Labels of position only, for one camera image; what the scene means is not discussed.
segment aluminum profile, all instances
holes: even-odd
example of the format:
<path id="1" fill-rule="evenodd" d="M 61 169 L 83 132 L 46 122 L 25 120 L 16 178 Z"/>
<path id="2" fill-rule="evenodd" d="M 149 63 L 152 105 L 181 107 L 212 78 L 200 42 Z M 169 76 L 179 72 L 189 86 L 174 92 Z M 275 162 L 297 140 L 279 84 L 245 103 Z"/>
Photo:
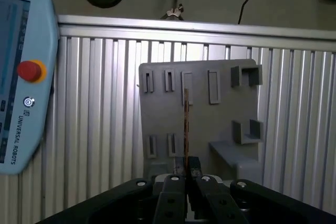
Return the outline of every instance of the aluminum profile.
<path id="1" fill-rule="evenodd" d="M 2 223 L 35 223 L 143 170 L 143 62 L 254 59 L 264 185 L 336 215 L 336 33 L 60 16 L 44 139 L 0 175 Z"/>

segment white button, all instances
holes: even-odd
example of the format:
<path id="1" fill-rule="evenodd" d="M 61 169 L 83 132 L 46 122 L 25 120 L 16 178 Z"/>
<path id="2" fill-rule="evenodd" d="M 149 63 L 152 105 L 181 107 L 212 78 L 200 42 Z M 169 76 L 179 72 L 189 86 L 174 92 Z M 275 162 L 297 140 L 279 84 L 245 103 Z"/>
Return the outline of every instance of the white button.
<path id="1" fill-rule="evenodd" d="M 23 99 L 23 105 L 26 106 L 27 108 L 33 107 L 34 104 L 35 104 L 34 98 L 26 97 L 25 99 Z"/>

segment gray holder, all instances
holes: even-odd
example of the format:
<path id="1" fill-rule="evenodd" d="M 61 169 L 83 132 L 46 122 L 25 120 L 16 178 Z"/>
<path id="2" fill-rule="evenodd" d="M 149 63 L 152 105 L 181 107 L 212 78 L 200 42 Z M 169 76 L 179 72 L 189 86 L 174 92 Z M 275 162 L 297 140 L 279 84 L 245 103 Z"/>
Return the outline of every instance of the gray holder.
<path id="1" fill-rule="evenodd" d="M 183 90 L 188 88 L 189 155 L 200 158 L 202 172 L 261 183 L 261 66 L 249 59 L 145 63 L 139 75 L 145 177 L 173 173 L 176 158 L 183 156 Z"/>

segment touchscreen display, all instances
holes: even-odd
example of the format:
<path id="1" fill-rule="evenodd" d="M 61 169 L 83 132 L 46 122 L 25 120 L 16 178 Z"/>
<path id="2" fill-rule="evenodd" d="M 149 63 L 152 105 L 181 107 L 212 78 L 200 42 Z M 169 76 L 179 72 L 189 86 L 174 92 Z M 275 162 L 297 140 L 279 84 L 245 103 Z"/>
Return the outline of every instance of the touchscreen display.
<path id="1" fill-rule="evenodd" d="M 0 0 L 0 163 L 4 163 L 30 2 Z"/>

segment red emergency stop button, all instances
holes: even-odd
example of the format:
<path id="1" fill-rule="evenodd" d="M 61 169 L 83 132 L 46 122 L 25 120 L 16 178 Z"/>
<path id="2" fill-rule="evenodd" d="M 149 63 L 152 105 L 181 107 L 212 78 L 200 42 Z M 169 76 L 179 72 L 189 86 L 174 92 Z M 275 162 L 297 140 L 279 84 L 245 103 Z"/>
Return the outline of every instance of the red emergency stop button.
<path id="1" fill-rule="evenodd" d="M 42 70 L 35 62 L 23 61 L 17 66 L 17 74 L 25 81 L 34 82 L 41 77 Z"/>

